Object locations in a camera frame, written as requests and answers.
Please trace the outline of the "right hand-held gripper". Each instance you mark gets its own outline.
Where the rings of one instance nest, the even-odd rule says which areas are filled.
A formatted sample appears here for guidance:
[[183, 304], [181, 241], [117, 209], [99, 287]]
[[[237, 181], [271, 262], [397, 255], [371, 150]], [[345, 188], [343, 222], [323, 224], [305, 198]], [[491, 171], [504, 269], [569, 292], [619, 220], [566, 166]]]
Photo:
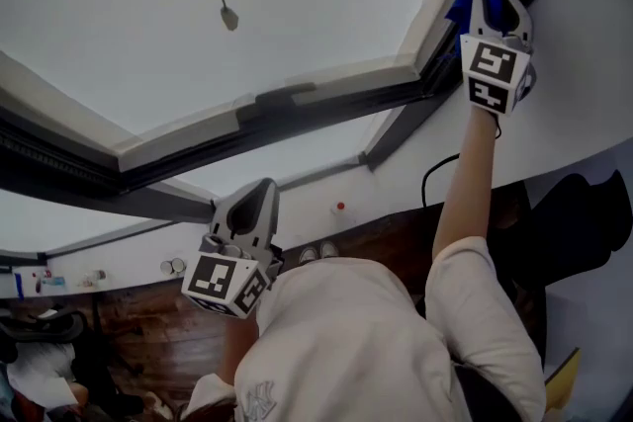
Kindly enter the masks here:
[[472, 0], [469, 35], [460, 38], [462, 73], [473, 106], [509, 116], [537, 79], [533, 23], [520, 0], [501, 0], [501, 31], [505, 37], [495, 38], [488, 0]]

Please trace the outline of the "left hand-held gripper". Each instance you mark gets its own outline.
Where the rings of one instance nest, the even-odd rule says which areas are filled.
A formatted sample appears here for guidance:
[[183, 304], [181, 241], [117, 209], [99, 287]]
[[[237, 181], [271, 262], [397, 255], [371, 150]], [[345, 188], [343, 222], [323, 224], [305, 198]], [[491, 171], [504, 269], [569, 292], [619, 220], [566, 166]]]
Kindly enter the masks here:
[[204, 310], [247, 318], [281, 272], [277, 231], [280, 192], [271, 178], [219, 201], [211, 234], [188, 261], [181, 293]]

